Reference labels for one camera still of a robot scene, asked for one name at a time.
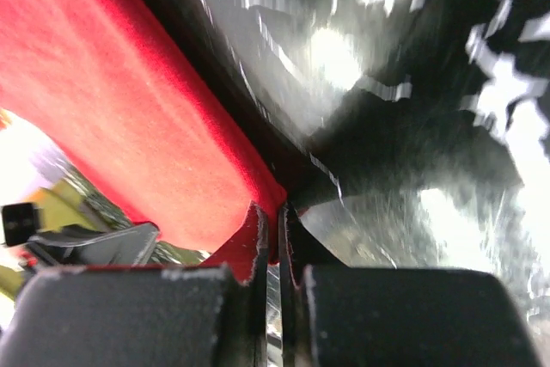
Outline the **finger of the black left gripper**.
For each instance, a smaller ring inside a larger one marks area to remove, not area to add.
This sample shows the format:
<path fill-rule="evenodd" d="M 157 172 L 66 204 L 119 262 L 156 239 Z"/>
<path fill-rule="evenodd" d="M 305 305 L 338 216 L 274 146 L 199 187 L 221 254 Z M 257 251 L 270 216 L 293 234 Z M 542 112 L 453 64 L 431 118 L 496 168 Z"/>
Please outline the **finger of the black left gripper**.
<path fill-rule="evenodd" d="M 158 235 L 152 223 L 113 232 L 72 224 L 31 236 L 27 250 L 45 265 L 144 265 Z"/>

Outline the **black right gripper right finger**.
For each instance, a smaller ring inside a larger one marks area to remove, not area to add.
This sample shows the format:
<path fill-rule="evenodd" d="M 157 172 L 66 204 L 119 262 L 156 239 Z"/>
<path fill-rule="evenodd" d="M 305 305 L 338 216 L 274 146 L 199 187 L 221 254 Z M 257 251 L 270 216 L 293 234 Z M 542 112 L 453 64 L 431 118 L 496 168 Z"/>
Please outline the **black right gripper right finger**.
<path fill-rule="evenodd" d="M 349 267 L 284 205 L 278 218 L 286 366 L 534 366 L 503 285 L 457 269 Z"/>

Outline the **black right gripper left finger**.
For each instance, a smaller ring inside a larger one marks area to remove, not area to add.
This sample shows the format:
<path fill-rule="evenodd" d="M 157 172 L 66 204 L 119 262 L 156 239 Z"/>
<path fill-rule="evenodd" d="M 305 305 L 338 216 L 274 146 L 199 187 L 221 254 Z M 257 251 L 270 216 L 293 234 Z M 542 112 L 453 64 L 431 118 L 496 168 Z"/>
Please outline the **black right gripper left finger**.
<path fill-rule="evenodd" d="M 4 366 L 264 366 L 266 214 L 198 266 L 45 265 L 1 335 Z"/>

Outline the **red t shirt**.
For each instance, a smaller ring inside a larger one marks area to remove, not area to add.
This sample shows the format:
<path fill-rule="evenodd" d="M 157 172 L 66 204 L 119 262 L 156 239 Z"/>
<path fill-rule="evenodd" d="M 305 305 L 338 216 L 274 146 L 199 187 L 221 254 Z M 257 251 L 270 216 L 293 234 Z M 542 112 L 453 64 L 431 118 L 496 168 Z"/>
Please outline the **red t shirt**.
<path fill-rule="evenodd" d="M 142 0 L 1 0 L 1 105 L 126 215 L 214 251 L 284 189 Z"/>

